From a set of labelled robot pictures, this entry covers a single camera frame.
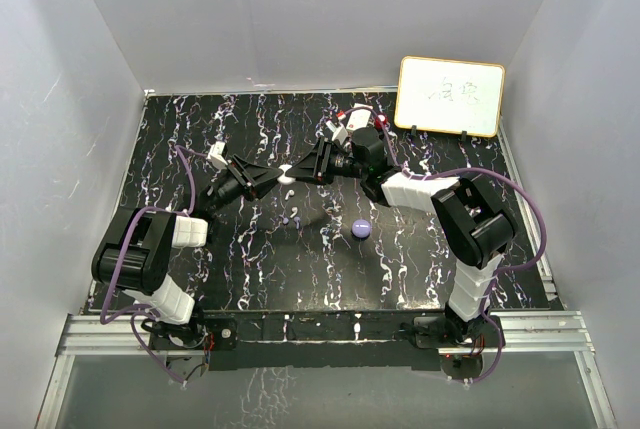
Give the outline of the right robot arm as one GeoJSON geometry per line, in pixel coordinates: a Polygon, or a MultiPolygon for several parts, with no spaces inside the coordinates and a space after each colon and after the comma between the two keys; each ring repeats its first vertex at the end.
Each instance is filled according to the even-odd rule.
{"type": "Polygon", "coordinates": [[[374,203],[434,214],[456,258],[454,287],[446,303],[447,337],[466,346],[480,336],[479,317],[486,313],[489,287],[518,231],[488,176],[471,169],[433,179],[410,175],[373,127],[356,130],[347,150],[328,138],[318,139],[285,175],[315,185],[330,184],[336,176],[358,179],[374,203]]]}

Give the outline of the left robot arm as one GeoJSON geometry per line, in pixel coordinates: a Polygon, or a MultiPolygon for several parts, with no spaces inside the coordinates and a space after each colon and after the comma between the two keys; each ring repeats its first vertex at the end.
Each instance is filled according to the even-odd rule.
{"type": "Polygon", "coordinates": [[[108,324],[129,313],[149,315],[172,324],[171,334],[182,346],[200,345],[207,325],[193,315],[194,298],[169,274],[171,251],[205,246],[217,210],[240,198],[264,197],[283,175],[282,169],[233,156],[212,184],[199,193],[190,192],[183,211],[152,206],[118,209],[91,266],[94,281],[108,286],[100,321],[108,324]]]}

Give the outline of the white earbud charging case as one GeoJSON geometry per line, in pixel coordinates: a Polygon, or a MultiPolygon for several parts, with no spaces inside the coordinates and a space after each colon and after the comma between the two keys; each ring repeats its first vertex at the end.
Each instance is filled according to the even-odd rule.
{"type": "Polygon", "coordinates": [[[279,169],[282,171],[282,174],[278,177],[278,182],[281,185],[289,186],[295,182],[295,179],[293,177],[287,175],[288,170],[291,168],[292,166],[289,164],[283,164],[279,167],[279,169]]]}

